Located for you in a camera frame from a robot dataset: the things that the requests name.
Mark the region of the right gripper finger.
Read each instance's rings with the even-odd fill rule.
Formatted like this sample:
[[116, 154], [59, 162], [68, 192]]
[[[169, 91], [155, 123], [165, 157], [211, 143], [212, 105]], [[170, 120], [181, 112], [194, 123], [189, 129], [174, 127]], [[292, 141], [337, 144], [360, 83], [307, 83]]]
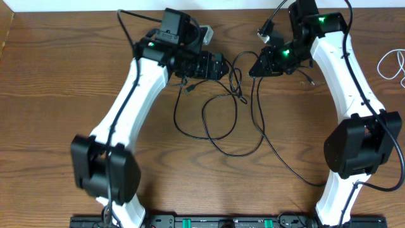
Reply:
[[257, 58], [256, 62], [252, 66], [251, 69], [264, 69], [268, 70], [268, 58], [266, 56], [266, 53], [262, 52], [259, 57]]
[[249, 70], [251, 77], [279, 77], [283, 74], [283, 72], [272, 72], [271, 70], [264, 70], [262, 68]]

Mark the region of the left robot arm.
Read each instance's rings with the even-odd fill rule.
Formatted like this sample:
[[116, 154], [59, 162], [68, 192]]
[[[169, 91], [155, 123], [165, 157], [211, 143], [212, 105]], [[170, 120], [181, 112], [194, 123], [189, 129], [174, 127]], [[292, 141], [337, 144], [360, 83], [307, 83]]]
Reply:
[[89, 136], [70, 146], [75, 184], [103, 204], [99, 218], [77, 219], [79, 227], [140, 227], [146, 215], [136, 195], [141, 171], [135, 143], [144, 120], [170, 77], [218, 80], [229, 69], [220, 53], [205, 50], [213, 29], [167, 8], [159, 28], [131, 41], [127, 79], [109, 112]]

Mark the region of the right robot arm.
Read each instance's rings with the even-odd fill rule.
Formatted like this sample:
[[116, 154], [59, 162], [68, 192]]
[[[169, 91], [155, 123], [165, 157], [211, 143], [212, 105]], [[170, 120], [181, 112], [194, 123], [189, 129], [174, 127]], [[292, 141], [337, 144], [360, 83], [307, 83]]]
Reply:
[[376, 227], [375, 219], [351, 218], [351, 209], [361, 188], [370, 185], [370, 177], [392, 151], [404, 160], [397, 141], [401, 116], [387, 111], [368, 85], [352, 50], [352, 20], [339, 12], [322, 14], [314, 1], [295, 1], [288, 12], [292, 40], [285, 42], [273, 20], [267, 19], [258, 30], [264, 48], [249, 75], [291, 74], [309, 61], [319, 66], [332, 95], [338, 125], [323, 146], [329, 175], [306, 226]]

